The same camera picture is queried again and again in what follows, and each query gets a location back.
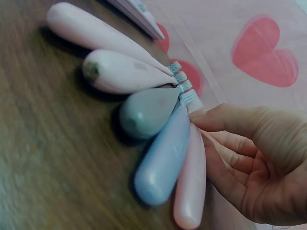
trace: pink toothbrush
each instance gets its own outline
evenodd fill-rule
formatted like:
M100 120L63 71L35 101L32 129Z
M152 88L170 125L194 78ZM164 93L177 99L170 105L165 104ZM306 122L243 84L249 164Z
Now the pink toothbrush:
M142 46L104 21L67 2L53 5L47 13L49 28L58 36L88 49L109 49L152 65L172 76L181 66L162 65Z

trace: red heart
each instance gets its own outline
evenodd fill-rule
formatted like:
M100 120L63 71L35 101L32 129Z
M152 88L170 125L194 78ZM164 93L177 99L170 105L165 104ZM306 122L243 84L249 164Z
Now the red heart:
M171 59L171 62L179 62L179 64L182 66L180 71L183 71L186 73L188 79L193 85L193 89L196 91L197 95L200 97L203 90L203 78L199 71L191 64L186 61L180 60L180 59Z
M277 23L266 15L252 18L238 36L232 50L232 62L253 78L276 87L293 85L298 76L295 55L276 49L280 38Z
M159 27L159 29L163 33L165 39L164 40L158 40L158 41L156 41L156 43L161 46L161 48L164 50L164 52L168 53L168 49L169 49L169 36L168 36L168 33L167 33L166 29L162 25L157 23L157 26Z

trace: finger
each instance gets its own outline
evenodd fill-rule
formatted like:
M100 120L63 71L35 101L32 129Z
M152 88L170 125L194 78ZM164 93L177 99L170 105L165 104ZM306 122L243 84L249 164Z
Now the finger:
M235 170L244 172L246 174L250 174L252 172L254 158L235 153L234 151L217 142L210 134L207 134L206 139L204 139L204 144L205 146L212 144L216 151L221 155L223 160Z
M221 145L229 148L230 150L249 157L255 157L258 148L255 146L251 139L246 137L228 133L226 131L221 132L209 132L210 136L213 137Z
M241 108L221 104L191 121L208 132L225 130L252 140L261 125L265 111L263 107Z
M207 175L218 192L240 210L246 187L228 171L214 145L205 146Z

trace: hand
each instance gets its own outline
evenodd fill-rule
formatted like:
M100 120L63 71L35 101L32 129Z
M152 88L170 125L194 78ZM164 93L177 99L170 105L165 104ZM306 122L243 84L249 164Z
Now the hand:
M226 104L196 116L207 175L222 196L257 223L307 223L307 117Z

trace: pink cloth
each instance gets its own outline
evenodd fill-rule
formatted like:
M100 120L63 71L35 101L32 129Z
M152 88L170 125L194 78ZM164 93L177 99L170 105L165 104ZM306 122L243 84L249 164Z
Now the pink cloth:
M202 76L192 83L208 109L231 103L307 111L307 15L294 0L143 2L165 28L169 41L161 45L170 58L191 64L189 78L195 70ZM281 229L251 227L213 193L216 230Z

